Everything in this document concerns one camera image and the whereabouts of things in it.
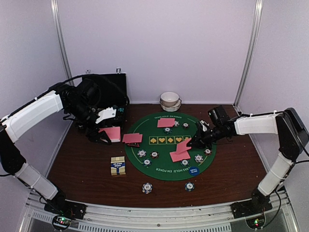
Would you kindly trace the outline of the red card bottom player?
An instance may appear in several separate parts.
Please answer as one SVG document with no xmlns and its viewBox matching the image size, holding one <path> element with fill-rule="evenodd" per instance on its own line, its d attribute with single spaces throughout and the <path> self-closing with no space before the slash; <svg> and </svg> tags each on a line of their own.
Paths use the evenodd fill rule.
<svg viewBox="0 0 309 232">
<path fill-rule="evenodd" d="M 187 151 L 181 152 L 181 153 L 176 153 L 176 152 L 170 152 L 170 157 L 172 162 L 178 162 L 182 160 L 189 160 L 191 157 Z"/>
</svg>

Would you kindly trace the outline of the red-backed card deck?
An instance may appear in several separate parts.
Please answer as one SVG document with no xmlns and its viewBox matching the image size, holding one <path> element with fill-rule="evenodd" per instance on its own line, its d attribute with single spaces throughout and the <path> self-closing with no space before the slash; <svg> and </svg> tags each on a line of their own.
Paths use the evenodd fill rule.
<svg viewBox="0 0 309 232">
<path fill-rule="evenodd" d="M 112 143 L 121 141 L 121 128 L 120 127 L 108 127 L 99 129 L 99 132 L 106 132 L 107 136 Z"/>
</svg>

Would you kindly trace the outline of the red black all-in triangle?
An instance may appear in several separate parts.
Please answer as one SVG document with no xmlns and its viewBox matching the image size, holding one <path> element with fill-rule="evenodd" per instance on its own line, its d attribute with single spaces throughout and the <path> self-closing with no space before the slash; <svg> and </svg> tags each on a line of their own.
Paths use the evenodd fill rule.
<svg viewBox="0 0 309 232">
<path fill-rule="evenodd" d="M 128 143 L 127 146 L 129 147 L 140 147 L 139 143 Z"/>
</svg>

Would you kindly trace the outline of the red card player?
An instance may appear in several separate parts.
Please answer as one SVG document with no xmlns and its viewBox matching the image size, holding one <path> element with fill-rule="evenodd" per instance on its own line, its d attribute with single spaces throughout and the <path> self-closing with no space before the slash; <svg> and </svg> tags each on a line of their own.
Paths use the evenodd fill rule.
<svg viewBox="0 0 309 232">
<path fill-rule="evenodd" d="M 191 157 L 187 151 L 181 152 L 181 153 L 176 153 L 176 152 L 170 152 L 170 157 L 172 162 L 178 162 L 182 160 L 189 160 Z"/>
<path fill-rule="evenodd" d="M 173 127 L 175 123 L 174 118 L 160 118 L 157 122 L 158 128 Z"/>
</svg>

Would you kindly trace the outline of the red card top player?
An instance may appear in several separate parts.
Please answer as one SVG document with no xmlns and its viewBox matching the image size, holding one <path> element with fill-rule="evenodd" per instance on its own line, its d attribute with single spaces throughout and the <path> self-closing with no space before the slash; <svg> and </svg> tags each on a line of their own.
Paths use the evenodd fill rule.
<svg viewBox="0 0 309 232">
<path fill-rule="evenodd" d="M 174 118 L 160 118 L 157 122 L 158 128 L 173 127 L 175 123 Z"/>
</svg>

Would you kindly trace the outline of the green blue chip bottom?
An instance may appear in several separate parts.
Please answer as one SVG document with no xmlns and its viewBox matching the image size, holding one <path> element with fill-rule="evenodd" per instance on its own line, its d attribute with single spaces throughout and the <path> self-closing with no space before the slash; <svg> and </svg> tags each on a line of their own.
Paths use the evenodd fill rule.
<svg viewBox="0 0 309 232">
<path fill-rule="evenodd" d="M 181 164 L 182 167 L 187 167 L 187 166 L 189 166 L 190 162 L 187 159 L 185 159 L 185 160 L 183 159 L 183 160 L 181 160 L 180 164 Z"/>
</svg>

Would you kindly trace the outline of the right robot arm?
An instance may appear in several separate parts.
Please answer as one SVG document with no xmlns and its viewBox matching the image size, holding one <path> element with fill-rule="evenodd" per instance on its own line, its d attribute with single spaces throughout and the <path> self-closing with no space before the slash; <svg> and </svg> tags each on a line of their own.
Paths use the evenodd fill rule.
<svg viewBox="0 0 309 232">
<path fill-rule="evenodd" d="M 306 150 L 309 132 L 294 108 L 262 114 L 241 114 L 230 118 L 223 106 L 208 111 L 213 128 L 201 120 L 196 123 L 196 133 L 188 146 L 198 149 L 211 149 L 223 138 L 244 135 L 273 135 L 279 142 L 278 155 L 270 170 L 252 192 L 248 210 L 258 213 L 265 207 L 276 188 L 288 177 L 296 165 L 299 155 Z"/>
</svg>

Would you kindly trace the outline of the blue tan ten chip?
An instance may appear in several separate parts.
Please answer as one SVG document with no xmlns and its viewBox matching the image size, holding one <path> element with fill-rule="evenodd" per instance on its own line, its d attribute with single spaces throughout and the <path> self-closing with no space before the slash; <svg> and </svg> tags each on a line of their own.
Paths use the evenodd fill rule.
<svg viewBox="0 0 309 232">
<path fill-rule="evenodd" d="M 139 158 L 145 157 L 147 155 L 147 152 L 144 149 L 141 149 L 137 152 L 137 155 Z"/>
</svg>

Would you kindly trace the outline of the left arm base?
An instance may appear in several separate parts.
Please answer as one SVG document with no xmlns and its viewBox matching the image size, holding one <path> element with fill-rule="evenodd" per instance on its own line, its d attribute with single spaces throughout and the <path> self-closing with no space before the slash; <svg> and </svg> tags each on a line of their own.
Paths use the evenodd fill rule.
<svg viewBox="0 0 309 232">
<path fill-rule="evenodd" d="M 70 201 L 65 201 L 65 205 L 61 209 L 51 206 L 49 203 L 46 203 L 44 206 L 45 211 L 62 215 L 70 219 L 84 219 L 86 208 L 87 206 L 85 204 Z"/>
</svg>

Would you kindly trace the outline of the brown black chip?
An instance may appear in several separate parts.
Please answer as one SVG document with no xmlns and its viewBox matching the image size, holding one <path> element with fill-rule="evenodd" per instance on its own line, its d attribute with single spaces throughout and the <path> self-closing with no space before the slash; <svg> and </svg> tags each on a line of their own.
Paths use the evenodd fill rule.
<svg viewBox="0 0 309 232">
<path fill-rule="evenodd" d="M 188 129 L 188 128 L 189 128 L 189 124 L 188 124 L 188 123 L 183 123 L 183 124 L 182 124 L 182 127 L 183 127 L 184 129 Z"/>
<path fill-rule="evenodd" d="M 209 155 L 212 154 L 212 151 L 211 151 L 210 149 L 205 149 L 205 150 L 204 150 L 204 154 L 205 154 L 206 156 L 209 156 Z"/>
<path fill-rule="evenodd" d="M 153 152 L 150 153 L 150 157 L 153 158 L 153 159 L 156 159 L 156 158 L 159 157 L 159 153 L 156 152 L 156 151 L 153 151 Z"/>
</svg>

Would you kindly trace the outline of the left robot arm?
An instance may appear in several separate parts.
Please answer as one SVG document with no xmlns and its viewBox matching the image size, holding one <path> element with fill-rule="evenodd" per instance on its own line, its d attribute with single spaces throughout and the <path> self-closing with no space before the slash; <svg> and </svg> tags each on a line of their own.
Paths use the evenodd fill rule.
<svg viewBox="0 0 309 232">
<path fill-rule="evenodd" d="M 109 137 L 105 132 L 100 132 L 99 125 L 102 121 L 115 117 L 116 109 L 96 109 L 100 97 L 101 91 L 93 80 L 84 79 L 76 87 L 60 82 L 2 118 L 0 122 L 0 162 L 4 171 L 35 190 L 60 215 L 66 214 L 70 209 L 65 194 L 27 163 L 15 142 L 42 120 L 64 111 L 89 129 L 86 136 L 90 141 L 98 143 L 103 138 L 110 144 Z"/>
</svg>

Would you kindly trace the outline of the blue small blind button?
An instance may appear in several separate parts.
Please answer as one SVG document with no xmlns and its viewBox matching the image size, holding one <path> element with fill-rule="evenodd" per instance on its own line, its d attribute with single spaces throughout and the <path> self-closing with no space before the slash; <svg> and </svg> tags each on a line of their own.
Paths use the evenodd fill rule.
<svg viewBox="0 0 309 232">
<path fill-rule="evenodd" d="M 200 170 L 198 167 L 190 167 L 189 168 L 189 174 L 192 176 L 197 176 L 200 174 Z"/>
</svg>

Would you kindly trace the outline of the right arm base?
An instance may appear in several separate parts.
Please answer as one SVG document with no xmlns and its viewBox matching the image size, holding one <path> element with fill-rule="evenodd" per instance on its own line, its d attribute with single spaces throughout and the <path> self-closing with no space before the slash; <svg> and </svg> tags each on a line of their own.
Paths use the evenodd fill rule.
<svg viewBox="0 0 309 232">
<path fill-rule="evenodd" d="M 266 203 L 262 206 L 256 206 L 252 200 L 235 202 L 230 205 L 234 219 L 261 214 L 264 211 L 271 210 L 272 204 Z"/>
</svg>

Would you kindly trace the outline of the green blue chip top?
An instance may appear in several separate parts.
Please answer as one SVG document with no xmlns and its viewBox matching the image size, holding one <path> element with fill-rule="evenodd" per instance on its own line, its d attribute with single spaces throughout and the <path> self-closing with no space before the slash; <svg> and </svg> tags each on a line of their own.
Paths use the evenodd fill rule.
<svg viewBox="0 0 309 232">
<path fill-rule="evenodd" d="M 166 133 L 166 134 L 171 134 L 171 133 L 172 133 L 172 128 L 165 127 L 165 128 L 163 128 L 163 131 L 164 131 L 164 133 Z"/>
</svg>

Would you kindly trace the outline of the brown black chip top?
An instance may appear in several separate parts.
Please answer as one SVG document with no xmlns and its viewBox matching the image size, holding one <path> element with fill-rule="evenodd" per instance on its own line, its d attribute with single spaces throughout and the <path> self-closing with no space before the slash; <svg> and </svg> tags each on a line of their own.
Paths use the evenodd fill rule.
<svg viewBox="0 0 309 232">
<path fill-rule="evenodd" d="M 183 127 L 184 129 L 188 129 L 188 128 L 189 128 L 189 124 L 188 124 L 188 123 L 183 123 L 183 124 L 182 124 L 182 127 Z"/>
</svg>

